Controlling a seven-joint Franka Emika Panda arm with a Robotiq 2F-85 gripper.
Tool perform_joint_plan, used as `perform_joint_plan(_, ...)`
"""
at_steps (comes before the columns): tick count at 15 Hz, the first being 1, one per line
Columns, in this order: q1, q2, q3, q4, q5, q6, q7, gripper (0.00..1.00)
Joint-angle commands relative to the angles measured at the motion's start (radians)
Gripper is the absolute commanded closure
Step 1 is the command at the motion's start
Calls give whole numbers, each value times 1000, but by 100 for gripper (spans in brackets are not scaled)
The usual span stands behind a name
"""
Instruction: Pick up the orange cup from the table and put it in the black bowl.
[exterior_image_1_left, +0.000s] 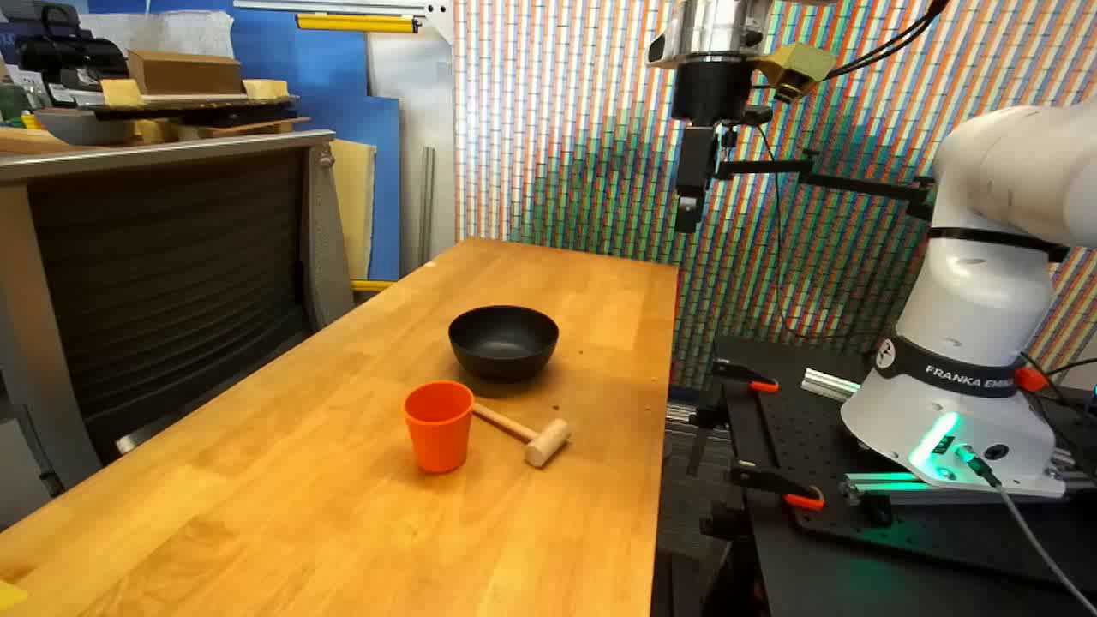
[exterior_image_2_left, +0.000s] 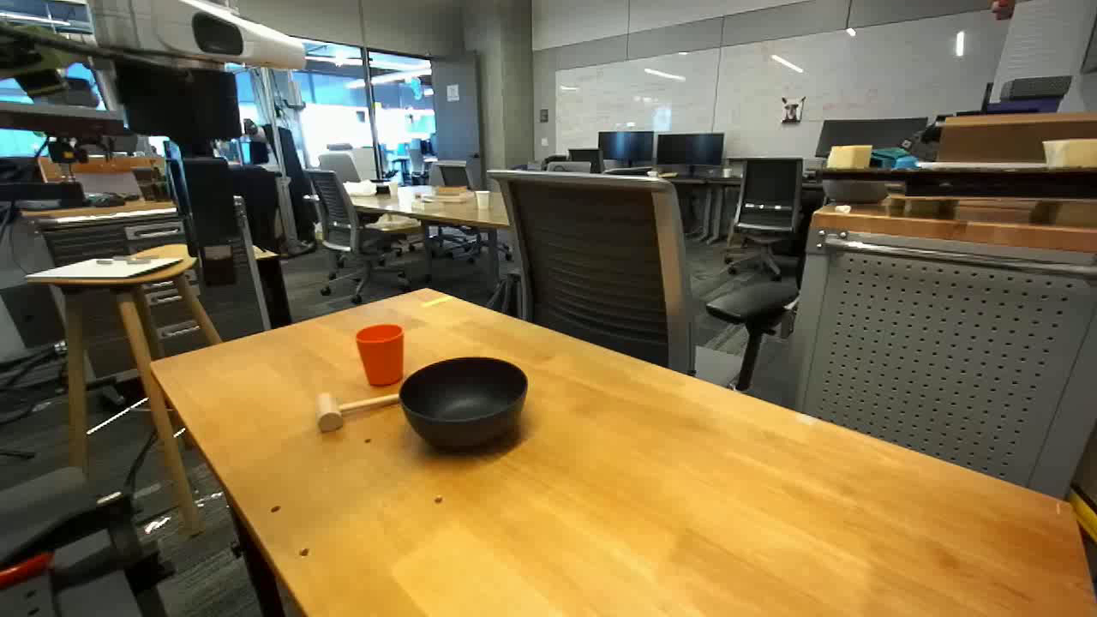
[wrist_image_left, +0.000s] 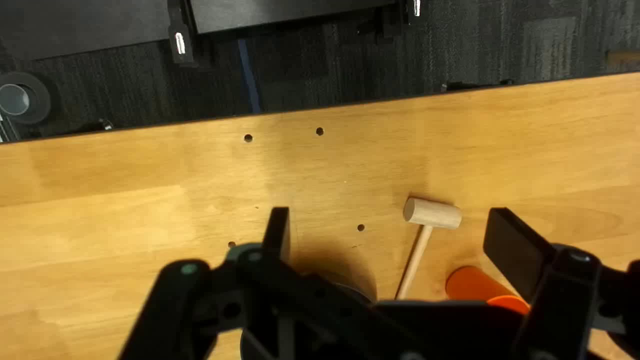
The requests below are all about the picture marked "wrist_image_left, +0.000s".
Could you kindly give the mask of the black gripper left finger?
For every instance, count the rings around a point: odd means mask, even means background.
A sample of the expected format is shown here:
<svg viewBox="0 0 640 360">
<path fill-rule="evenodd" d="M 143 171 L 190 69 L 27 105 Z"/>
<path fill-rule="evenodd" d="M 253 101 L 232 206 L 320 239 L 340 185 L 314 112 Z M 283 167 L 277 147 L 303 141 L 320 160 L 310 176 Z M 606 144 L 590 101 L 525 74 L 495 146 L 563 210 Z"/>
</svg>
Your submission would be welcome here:
<svg viewBox="0 0 640 360">
<path fill-rule="evenodd" d="M 265 224 L 262 252 L 269 258 L 285 260 L 290 256 L 290 210 L 275 206 Z"/>
</svg>

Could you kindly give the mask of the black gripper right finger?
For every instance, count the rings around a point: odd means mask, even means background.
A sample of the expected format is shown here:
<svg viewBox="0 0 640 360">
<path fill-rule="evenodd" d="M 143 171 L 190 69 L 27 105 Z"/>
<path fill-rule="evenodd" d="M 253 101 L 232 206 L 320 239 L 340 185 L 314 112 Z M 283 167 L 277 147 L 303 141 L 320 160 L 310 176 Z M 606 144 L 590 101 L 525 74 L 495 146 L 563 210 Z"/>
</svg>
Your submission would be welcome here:
<svg viewBox="0 0 640 360">
<path fill-rule="evenodd" d="M 492 207 L 483 254 L 523 299 L 532 299 L 555 248 L 511 210 Z"/>
</svg>

